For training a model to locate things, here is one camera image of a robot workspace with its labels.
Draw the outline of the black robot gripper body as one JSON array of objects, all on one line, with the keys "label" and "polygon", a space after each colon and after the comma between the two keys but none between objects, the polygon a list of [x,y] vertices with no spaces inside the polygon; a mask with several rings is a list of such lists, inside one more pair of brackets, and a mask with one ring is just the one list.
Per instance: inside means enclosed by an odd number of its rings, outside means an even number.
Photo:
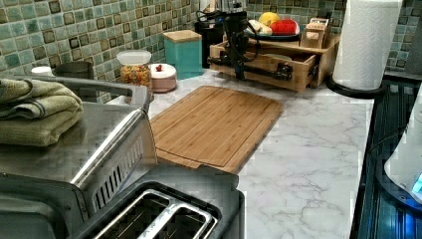
[{"label": "black robot gripper body", "polygon": [[245,34],[248,27],[247,13],[223,13],[223,28],[227,36],[225,51],[235,63],[245,63],[249,37]]}]

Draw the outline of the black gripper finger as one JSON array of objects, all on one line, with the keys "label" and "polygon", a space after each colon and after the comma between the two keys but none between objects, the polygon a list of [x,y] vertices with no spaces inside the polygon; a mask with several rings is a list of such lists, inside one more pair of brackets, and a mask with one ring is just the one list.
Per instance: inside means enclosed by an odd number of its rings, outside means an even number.
[{"label": "black gripper finger", "polygon": [[241,69],[241,66],[239,65],[238,61],[234,62],[234,70],[235,70],[236,79],[241,80],[242,79],[242,69]]},{"label": "black gripper finger", "polygon": [[245,80],[245,63],[243,61],[240,63],[240,79]]}]

